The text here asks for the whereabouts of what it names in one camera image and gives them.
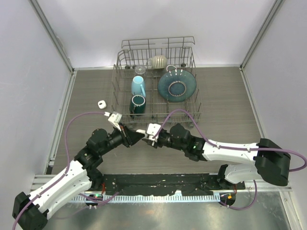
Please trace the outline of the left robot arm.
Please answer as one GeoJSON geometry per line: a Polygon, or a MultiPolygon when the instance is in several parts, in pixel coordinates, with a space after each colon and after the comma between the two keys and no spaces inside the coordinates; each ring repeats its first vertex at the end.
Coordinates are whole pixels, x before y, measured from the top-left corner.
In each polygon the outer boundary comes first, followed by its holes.
{"type": "Polygon", "coordinates": [[[130,147],[144,136],[145,131],[135,131],[123,125],[118,125],[111,134],[102,128],[94,130],[86,146],[64,170],[30,194],[21,192],[16,196],[13,226],[20,225],[24,230],[43,229],[48,220],[75,196],[101,188],[102,174],[97,167],[104,154],[119,145],[130,147]]]}

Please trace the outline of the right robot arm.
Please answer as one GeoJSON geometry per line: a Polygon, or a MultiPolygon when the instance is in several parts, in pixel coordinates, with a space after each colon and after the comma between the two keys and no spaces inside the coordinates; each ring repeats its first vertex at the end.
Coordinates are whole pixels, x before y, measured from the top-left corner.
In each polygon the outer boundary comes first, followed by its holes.
{"type": "Polygon", "coordinates": [[[233,184],[246,180],[262,179],[272,185],[287,186],[291,157],[268,139],[259,143],[232,144],[205,140],[191,135],[181,124],[169,131],[158,124],[149,124],[144,141],[154,147],[168,147],[184,152],[193,161],[227,161],[217,176],[217,185],[228,189],[233,184]]]}

